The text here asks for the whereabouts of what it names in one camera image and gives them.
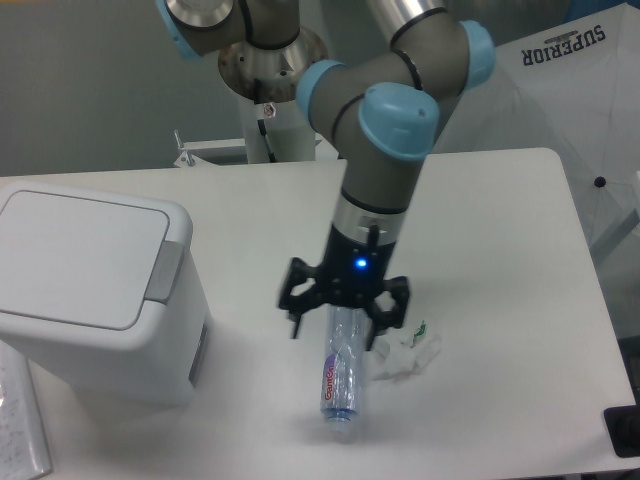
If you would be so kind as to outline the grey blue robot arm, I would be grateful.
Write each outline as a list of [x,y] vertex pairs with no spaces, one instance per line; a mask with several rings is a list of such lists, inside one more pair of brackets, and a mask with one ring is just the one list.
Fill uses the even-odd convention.
[[475,21],[442,1],[373,1],[389,50],[358,66],[302,54],[295,1],[160,1],[181,55],[231,60],[228,85],[257,103],[294,100],[346,160],[320,264],[293,258],[278,306],[294,324],[322,305],[363,310],[370,335],[403,325],[410,287],[386,270],[426,156],[439,101],[492,75],[496,52]]

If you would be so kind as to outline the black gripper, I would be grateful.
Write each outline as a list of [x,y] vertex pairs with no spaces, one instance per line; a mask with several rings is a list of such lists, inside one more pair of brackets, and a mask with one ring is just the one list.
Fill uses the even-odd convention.
[[[365,348],[389,328],[404,326],[411,296],[406,276],[387,278],[396,243],[372,246],[359,242],[331,226],[323,259],[318,267],[293,257],[282,283],[277,306],[292,322],[291,339],[296,339],[303,316],[324,303],[364,308],[371,321]],[[392,300],[384,310],[377,298],[388,293]]]

